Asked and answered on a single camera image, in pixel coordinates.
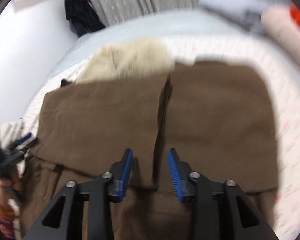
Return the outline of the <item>person's left hand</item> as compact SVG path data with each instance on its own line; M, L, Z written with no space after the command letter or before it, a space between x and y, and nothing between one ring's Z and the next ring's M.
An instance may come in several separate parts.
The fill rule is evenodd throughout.
M10 169L8 178L0 178L0 190L8 187L18 192L23 191L23 182L19 176L19 170L16 166Z

